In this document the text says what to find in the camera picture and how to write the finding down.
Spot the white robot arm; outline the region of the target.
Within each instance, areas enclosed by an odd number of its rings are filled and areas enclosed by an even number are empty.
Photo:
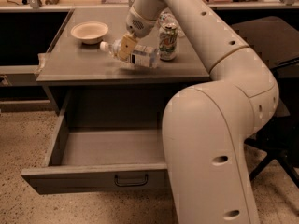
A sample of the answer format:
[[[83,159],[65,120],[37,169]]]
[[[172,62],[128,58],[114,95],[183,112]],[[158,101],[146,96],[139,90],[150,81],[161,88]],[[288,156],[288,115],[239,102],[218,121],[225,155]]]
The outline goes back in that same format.
[[[179,224],[260,224],[244,141],[274,115],[278,84],[255,51],[202,0],[135,0],[126,57],[169,8],[210,75],[179,91],[163,116],[164,155]]]

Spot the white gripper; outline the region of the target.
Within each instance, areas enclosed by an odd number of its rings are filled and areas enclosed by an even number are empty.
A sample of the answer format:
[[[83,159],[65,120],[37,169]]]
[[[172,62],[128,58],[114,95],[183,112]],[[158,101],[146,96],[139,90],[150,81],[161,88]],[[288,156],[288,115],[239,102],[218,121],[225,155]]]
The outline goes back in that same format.
[[[131,7],[126,18],[126,29],[130,34],[122,37],[118,57],[123,61],[126,60],[137,45],[137,38],[147,36],[155,23],[156,21],[143,18]]]

